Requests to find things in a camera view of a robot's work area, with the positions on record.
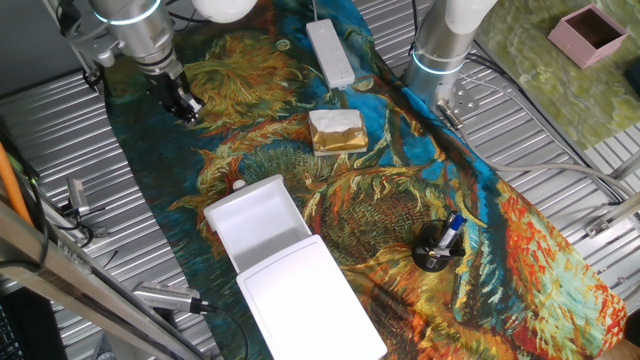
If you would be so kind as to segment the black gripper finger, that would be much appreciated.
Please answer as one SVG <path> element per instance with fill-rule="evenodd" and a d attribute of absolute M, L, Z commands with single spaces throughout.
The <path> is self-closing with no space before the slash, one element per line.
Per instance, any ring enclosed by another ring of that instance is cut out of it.
<path fill-rule="evenodd" d="M 185 124 L 191 124 L 198 119 L 198 110 L 190 104 L 177 104 L 170 108 L 170 112 Z"/>
<path fill-rule="evenodd" d="M 184 91 L 183 89 L 179 89 L 178 97 L 180 99 L 180 104 L 190 114 L 198 114 L 203 108 L 203 102 L 199 98 L 191 94 L 189 91 Z"/>

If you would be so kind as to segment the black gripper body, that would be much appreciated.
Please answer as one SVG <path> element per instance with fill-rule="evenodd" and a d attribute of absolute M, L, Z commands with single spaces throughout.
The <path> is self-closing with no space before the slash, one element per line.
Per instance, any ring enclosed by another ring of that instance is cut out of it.
<path fill-rule="evenodd" d="M 155 97 L 167 111 L 188 110 L 189 101 L 185 98 L 187 86 L 186 75 L 181 72 L 176 78 L 168 73 L 144 75 L 149 93 Z"/>

